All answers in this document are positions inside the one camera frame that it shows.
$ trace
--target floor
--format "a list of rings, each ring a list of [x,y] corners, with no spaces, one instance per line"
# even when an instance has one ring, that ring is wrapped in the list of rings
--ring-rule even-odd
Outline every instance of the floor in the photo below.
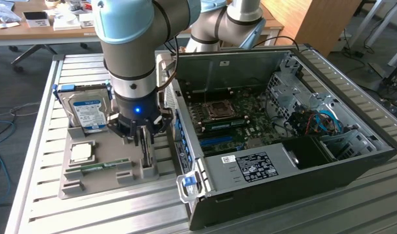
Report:
[[[347,32],[354,34],[356,28],[360,25],[364,15],[355,17],[348,26]],[[354,50],[362,49],[363,39],[367,37],[368,32],[359,39],[359,44],[355,45]],[[30,46],[19,46],[23,52]],[[102,53],[101,44],[94,42],[89,43],[89,50],[81,48],[79,44],[54,45],[54,49],[62,54],[90,54]],[[366,54],[362,58],[364,62],[375,62],[380,64],[386,69],[392,69],[386,66],[391,57],[397,51],[397,29],[388,28],[380,36],[376,44],[374,45],[375,54]],[[14,53],[6,46],[0,47],[0,107],[14,107],[25,103],[38,102],[43,95],[43,89],[46,85],[46,79],[50,72],[53,55],[49,51],[41,50],[33,55],[33,59],[23,61],[22,66],[26,69],[23,74],[18,74],[11,69],[11,61],[19,53]],[[332,53],[328,57],[332,63],[339,67],[342,71],[348,71],[362,65],[352,59],[347,59],[340,53]],[[350,73],[350,77],[360,84],[367,84],[371,80],[379,78],[379,76],[370,72],[370,68],[366,67]],[[30,113],[37,110],[37,106],[25,109],[25,112]],[[11,120],[13,116],[5,116],[2,120]],[[0,234],[5,232],[6,223],[11,210],[11,203],[15,197],[17,184],[21,178],[22,166],[27,154],[29,142],[31,139],[33,128],[35,124],[37,116],[19,117],[17,120],[17,131],[7,141],[0,144],[0,155],[6,161],[7,169],[13,180],[13,189],[9,199],[0,206]],[[6,127],[6,124],[0,123],[0,130]],[[5,196],[7,191],[7,179],[0,172],[0,197]]]

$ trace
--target desk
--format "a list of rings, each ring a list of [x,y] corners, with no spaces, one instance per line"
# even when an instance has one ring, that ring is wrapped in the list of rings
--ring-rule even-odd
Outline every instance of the desk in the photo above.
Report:
[[[304,51],[303,55],[397,140],[396,117],[319,53]],[[175,167],[165,152],[159,170],[162,167],[166,175],[158,181],[61,200],[57,195],[69,119],[53,84],[93,84],[106,79],[102,54],[69,55],[53,63],[6,234],[397,233],[397,155],[347,187],[197,232],[189,230]],[[314,78],[304,76],[304,80],[316,92],[324,92]]]
[[[272,14],[264,6],[264,18],[267,19],[263,35],[275,37],[284,28],[282,23],[275,20]],[[101,41],[95,32],[95,28],[83,28],[75,30],[55,31],[53,27],[30,28],[26,22],[23,12],[43,11],[49,7],[43,0],[30,0],[29,2],[17,2],[14,12],[23,18],[21,26],[0,29],[0,46],[3,45],[34,45],[34,44],[62,44],[77,42]],[[179,38],[189,38],[191,30],[181,33]]]
[[[308,43],[328,56],[360,1],[262,0],[262,3],[284,25],[280,35],[292,37],[299,44]],[[276,44],[290,45],[292,41],[280,38]]]

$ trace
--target white box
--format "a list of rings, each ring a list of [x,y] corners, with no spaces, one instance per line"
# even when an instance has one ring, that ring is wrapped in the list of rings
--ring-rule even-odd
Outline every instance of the white box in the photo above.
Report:
[[[71,30],[71,29],[81,29],[81,23],[78,18],[74,21],[66,22],[61,19],[54,20],[54,30],[61,31],[61,30]]]
[[[94,14],[93,13],[81,14],[79,18],[81,18],[82,28],[95,27],[95,19],[94,19]]]
[[[49,15],[46,12],[25,12],[25,17],[30,28],[50,26]]]
[[[346,32],[346,36],[344,36],[344,32],[342,32],[339,41],[338,41],[338,43],[336,43],[336,45],[335,45],[335,48],[332,49],[331,52],[339,52],[339,51],[342,51],[343,48],[346,47],[347,42],[350,41],[351,37],[352,37],[351,34],[348,34],[348,33]]]

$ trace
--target hard drive label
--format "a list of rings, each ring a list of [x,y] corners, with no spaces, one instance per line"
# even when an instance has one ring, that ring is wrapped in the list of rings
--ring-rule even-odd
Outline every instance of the hard drive label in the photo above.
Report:
[[[236,162],[247,182],[279,175],[266,152],[236,157]]]
[[[106,115],[101,111],[99,100],[79,101],[74,103],[74,106],[83,128],[98,129],[106,126]]]

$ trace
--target blue cable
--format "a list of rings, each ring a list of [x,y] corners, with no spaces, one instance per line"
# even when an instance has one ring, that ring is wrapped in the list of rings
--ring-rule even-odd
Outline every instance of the blue cable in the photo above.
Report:
[[[327,110],[322,110],[320,113],[322,113],[322,114],[327,114],[327,115],[332,118],[332,120],[334,120],[334,122],[335,122],[335,125],[339,127],[339,132],[342,132],[342,126],[340,126],[340,124],[339,124],[339,121],[338,121],[338,119],[336,119],[334,113],[331,113],[331,111],[327,111]],[[316,116],[316,121],[318,121],[318,123],[320,124],[320,128],[324,129],[326,131],[328,131],[328,129],[324,127],[324,125],[323,125],[322,122],[320,122],[320,117],[319,117],[319,115]]]
[[[3,141],[6,141],[13,136],[13,134],[15,132],[15,123],[13,123],[11,121],[3,121],[3,120],[0,120],[0,123],[9,123],[9,124],[13,125],[10,134],[0,140],[0,143],[2,143]]]
[[[0,198],[0,204],[2,204],[3,201],[9,198],[10,193],[11,193],[11,178],[10,178],[9,170],[6,168],[6,165],[5,165],[2,159],[0,159],[0,164],[2,164],[2,168],[3,168],[3,172],[5,172],[6,178],[9,180],[9,191],[6,192],[6,195]]]

